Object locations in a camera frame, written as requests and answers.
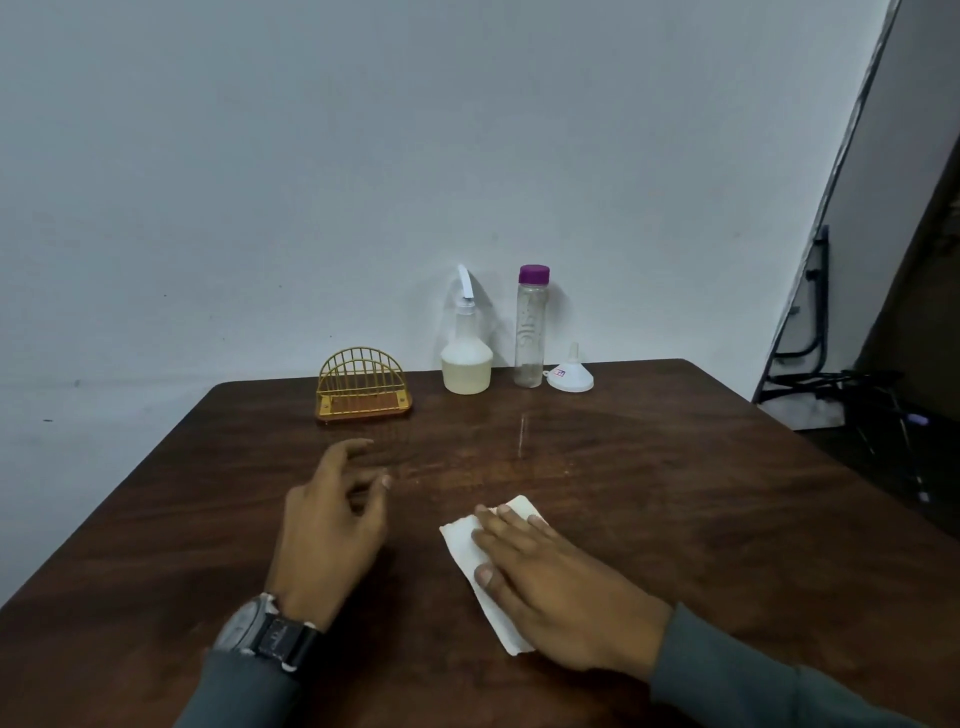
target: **water bottle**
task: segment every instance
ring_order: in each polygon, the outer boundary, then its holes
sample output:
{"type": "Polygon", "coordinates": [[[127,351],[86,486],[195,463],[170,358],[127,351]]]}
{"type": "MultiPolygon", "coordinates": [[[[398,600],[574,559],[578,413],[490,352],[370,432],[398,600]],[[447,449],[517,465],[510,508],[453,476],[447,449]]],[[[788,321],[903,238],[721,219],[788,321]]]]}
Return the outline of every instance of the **water bottle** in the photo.
{"type": "Polygon", "coordinates": [[[550,269],[545,265],[520,268],[520,285],[516,289],[514,382],[521,387],[539,387],[543,381],[543,334],[549,282],[550,269]]]}

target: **wooden table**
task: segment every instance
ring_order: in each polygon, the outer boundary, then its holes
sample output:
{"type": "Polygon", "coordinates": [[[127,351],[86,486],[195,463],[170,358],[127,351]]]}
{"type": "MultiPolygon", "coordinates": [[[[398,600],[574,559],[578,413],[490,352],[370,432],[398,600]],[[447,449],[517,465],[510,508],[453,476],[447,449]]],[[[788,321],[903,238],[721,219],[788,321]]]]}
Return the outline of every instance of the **wooden table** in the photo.
{"type": "Polygon", "coordinates": [[[523,493],[574,543],[768,654],[960,721],[960,545],[693,365],[597,364],[583,395],[474,397],[317,426],[313,379],[213,389],[0,612],[0,725],[169,726],[256,594],[286,490],[377,440],[391,540],[329,636],[306,725],[681,722],[646,688],[508,657],[437,528],[523,493]]]}

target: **right hand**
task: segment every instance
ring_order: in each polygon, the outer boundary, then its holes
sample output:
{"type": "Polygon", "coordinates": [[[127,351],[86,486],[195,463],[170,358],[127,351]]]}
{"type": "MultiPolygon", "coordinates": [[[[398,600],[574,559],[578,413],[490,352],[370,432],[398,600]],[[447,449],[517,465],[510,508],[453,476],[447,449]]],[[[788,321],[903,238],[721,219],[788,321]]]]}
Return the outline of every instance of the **right hand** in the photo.
{"type": "Polygon", "coordinates": [[[474,574],[517,631],[564,667],[649,680],[672,608],[588,556],[546,521],[509,506],[474,511],[473,532],[491,564],[474,574]]]}

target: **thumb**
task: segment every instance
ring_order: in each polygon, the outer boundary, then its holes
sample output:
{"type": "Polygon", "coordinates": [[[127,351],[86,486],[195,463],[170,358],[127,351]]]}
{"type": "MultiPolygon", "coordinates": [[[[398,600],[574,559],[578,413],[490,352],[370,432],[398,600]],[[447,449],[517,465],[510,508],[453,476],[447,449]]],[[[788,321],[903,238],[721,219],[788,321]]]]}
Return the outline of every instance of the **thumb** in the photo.
{"type": "Polygon", "coordinates": [[[367,507],[360,517],[360,527],[373,534],[382,543],[387,538],[387,494],[393,480],[386,473],[380,475],[370,487],[367,507]]]}

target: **purple object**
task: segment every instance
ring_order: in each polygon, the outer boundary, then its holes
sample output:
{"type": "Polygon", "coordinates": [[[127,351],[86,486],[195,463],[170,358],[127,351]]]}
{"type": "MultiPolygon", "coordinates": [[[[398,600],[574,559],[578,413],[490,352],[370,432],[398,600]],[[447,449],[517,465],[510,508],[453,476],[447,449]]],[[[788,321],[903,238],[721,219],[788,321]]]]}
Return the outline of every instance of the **purple object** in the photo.
{"type": "Polygon", "coordinates": [[[521,285],[546,285],[550,282],[550,269],[545,265],[521,265],[521,285]]]}

